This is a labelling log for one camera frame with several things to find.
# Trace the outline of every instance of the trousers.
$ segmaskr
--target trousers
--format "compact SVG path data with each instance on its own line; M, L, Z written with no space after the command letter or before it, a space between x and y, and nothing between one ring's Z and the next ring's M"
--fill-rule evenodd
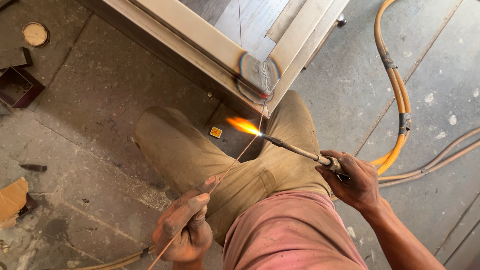
M213 145L176 109L147 108L134 133L143 155L179 195L211 175L223 175L235 160ZM286 92L266 120L265 134L308 152L320 153L310 111L293 90ZM265 141L256 159L236 162L211 193L206 221L212 228L213 239L223 246L235 219L275 192L307 190L330 196L331 189L314 169L316 165L319 164L309 158Z

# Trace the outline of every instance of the concrete floor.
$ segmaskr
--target concrete floor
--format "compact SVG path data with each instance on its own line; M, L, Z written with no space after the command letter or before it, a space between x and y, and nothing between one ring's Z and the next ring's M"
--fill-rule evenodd
M350 1L344 12L348 25L333 32L291 87L312 112L321 148L358 152L366 160L393 146L398 121L396 104L387 106L393 93L373 41L381 2ZM480 27L472 19L480 16L480 2L463 0L431 42L457 3L402 0L384 14L385 42L400 73L411 75L406 85L414 117L411 136L386 175L420 168L480 126L474 69L480 62ZM0 40L0 49L27 46L21 29L31 21L51 34L44 48L29 48L34 66L26 69L47 87L43 95L28 110L10 110L0 119L0 188L25 176L40 205L0 231L11 246L0 254L4 270L89 266L151 244L156 220L177 195L133 142L132 125L148 106L177 108L204 134L212 125L223 129L221 139L209 138L231 156L248 143L248 135L224 122L232 111L74 0L19 0L0 15L0 36L8 37ZM384 116L378 122L379 115ZM255 158L259 147L250 148L244 160ZM476 149L421 180L381 190L439 259L478 196L479 158ZM48 171L25 171L19 167L24 163L48 165ZM335 205L355 232L352 240L368 267L388 269L368 224L344 203ZM207 269L221 268L221 250L212 245ZM146 269L153 259L124 268ZM155 269L168 268L171 264L159 262Z

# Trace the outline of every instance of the orange flame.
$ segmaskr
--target orange flame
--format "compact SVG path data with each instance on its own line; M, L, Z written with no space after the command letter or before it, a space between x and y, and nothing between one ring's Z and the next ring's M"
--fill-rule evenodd
M227 121L240 131L258 135L258 129L246 119L235 116L234 118L227 118Z

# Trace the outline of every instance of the wooden disc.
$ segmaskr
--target wooden disc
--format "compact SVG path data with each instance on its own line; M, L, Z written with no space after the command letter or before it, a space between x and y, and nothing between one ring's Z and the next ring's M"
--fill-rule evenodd
M22 30L25 41L33 47L43 47L48 43L48 30L39 23L28 23Z

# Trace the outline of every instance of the man's left hand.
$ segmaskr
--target man's left hand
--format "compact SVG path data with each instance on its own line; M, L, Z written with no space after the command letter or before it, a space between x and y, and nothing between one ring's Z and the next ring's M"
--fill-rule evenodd
M218 181L218 175L211 176L195 189L173 201L160 216L152 234L157 254L160 254L178 231L182 230L160 257L163 261L174 261L180 268L191 268L199 262L198 266L201 266L203 256L212 244L212 229L205 221L207 203L210 200L208 192L218 184Z

